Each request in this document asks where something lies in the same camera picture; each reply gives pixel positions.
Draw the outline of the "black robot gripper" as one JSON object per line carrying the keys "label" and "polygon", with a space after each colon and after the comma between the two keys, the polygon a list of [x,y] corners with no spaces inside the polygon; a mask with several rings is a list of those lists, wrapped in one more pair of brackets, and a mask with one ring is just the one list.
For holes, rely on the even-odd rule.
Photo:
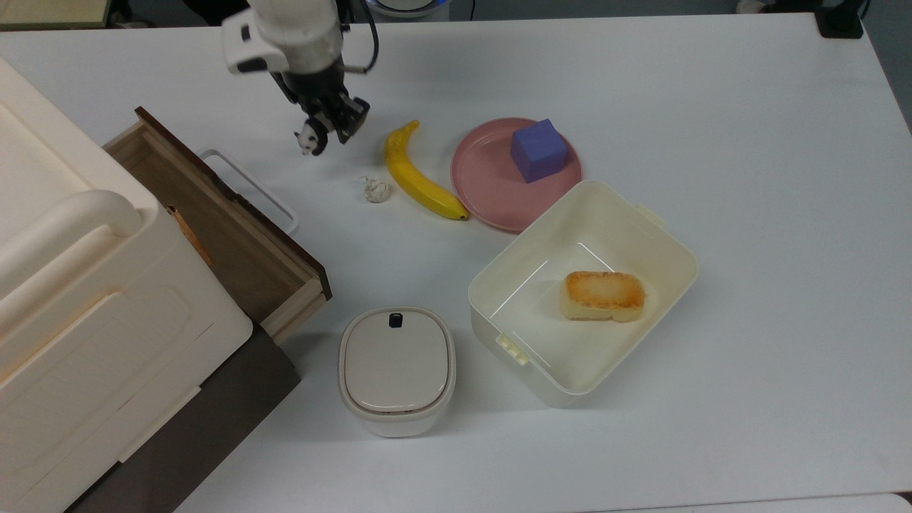
{"label": "black robot gripper", "polygon": [[361,129],[371,108],[368,101],[349,95],[345,72],[342,63],[333,63],[316,73],[273,74],[288,100],[312,117],[312,155],[322,155],[332,131],[332,125],[316,115],[322,114],[330,123],[336,123],[336,136],[341,144],[346,144]]}

